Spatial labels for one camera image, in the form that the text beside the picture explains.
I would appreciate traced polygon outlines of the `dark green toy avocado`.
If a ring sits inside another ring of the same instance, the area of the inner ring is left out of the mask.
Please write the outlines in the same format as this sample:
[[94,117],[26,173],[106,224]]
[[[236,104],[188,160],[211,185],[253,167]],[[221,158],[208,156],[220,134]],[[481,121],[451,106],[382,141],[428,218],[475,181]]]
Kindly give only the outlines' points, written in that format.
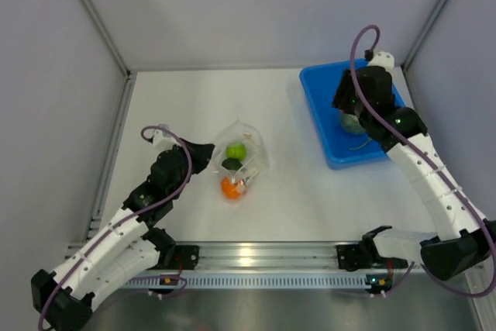
[[243,166],[239,159],[228,157],[222,162],[222,167],[228,171],[238,171]]

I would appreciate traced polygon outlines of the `lime green toy fruit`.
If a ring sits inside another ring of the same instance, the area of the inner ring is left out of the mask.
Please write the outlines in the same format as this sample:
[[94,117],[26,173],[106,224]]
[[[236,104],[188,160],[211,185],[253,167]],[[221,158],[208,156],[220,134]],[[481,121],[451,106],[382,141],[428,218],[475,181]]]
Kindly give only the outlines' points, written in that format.
[[230,143],[226,147],[226,157],[244,160],[247,155],[246,146],[242,142]]

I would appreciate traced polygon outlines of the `clear polka dot zip bag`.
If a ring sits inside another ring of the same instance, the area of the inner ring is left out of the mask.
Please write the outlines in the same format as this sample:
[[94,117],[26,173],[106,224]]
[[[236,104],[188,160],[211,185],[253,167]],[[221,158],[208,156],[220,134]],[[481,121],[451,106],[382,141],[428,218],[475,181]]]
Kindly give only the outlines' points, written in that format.
[[211,166],[220,194],[229,204],[238,204],[269,166],[264,140],[255,127],[237,119],[216,136],[214,145]]

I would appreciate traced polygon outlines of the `orange toy fruit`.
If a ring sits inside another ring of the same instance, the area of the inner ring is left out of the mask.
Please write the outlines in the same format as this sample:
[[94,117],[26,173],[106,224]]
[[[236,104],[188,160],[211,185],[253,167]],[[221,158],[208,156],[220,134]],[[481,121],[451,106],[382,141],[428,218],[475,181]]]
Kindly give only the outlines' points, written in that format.
[[220,185],[223,196],[228,200],[237,200],[246,194],[246,179],[233,181],[231,178],[223,178]]

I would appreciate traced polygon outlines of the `green netted toy melon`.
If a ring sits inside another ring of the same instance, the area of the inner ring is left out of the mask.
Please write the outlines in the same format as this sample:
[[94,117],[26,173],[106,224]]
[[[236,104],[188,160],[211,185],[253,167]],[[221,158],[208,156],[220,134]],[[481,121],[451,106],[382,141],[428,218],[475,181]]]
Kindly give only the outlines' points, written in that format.
[[356,138],[362,136],[365,139],[364,142],[359,146],[350,147],[351,151],[361,150],[368,143],[371,142],[371,138],[367,135],[366,130],[360,125],[359,119],[355,115],[340,112],[339,124],[341,125],[341,128],[349,135],[354,136]]

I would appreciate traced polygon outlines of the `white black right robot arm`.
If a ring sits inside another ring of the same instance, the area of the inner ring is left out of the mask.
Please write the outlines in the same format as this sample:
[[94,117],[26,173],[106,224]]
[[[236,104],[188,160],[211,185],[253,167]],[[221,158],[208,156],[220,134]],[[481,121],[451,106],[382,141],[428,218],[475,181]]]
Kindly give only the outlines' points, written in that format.
[[414,261],[441,281],[486,260],[495,241],[495,223],[468,201],[433,146],[418,113],[397,105],[391,74],[379,66],[346,69],[332,106],[358,119],[366,134],[394,161],[430,214],[432,233],[380,226],[362,238],[365,263],[388,258]]

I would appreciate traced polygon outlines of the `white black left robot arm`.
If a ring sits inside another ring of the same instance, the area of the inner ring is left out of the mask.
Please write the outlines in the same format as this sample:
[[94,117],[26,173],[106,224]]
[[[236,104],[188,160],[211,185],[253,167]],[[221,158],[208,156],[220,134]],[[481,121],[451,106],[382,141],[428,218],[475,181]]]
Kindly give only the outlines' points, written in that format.
[[31,279],[40,330],[81,330],[102,303],[136,275],[174,262],[176,243],[157,223],[191,177],[208,166],[215,146],[180,139],[158,154],[144,182],[77,253]]

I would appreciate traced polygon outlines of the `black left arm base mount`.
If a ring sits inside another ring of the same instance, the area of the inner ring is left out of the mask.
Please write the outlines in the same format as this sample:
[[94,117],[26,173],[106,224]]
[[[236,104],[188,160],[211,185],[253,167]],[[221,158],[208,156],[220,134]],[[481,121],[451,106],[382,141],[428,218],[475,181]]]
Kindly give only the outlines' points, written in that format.
[[168,250],[160,263],[166,270],[193,271],[198,265],[199,254],[198,245],[179,244]]

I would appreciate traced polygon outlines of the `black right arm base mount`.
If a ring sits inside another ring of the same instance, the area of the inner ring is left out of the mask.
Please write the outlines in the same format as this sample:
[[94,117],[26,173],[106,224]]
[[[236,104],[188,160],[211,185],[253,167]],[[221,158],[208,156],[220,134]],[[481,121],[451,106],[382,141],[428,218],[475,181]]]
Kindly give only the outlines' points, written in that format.
[[339,244],[336,246],[338,267],[345,271],[361,269],[406,269],[408,262],[398,258],[374,257],[363,250],[360,244]]

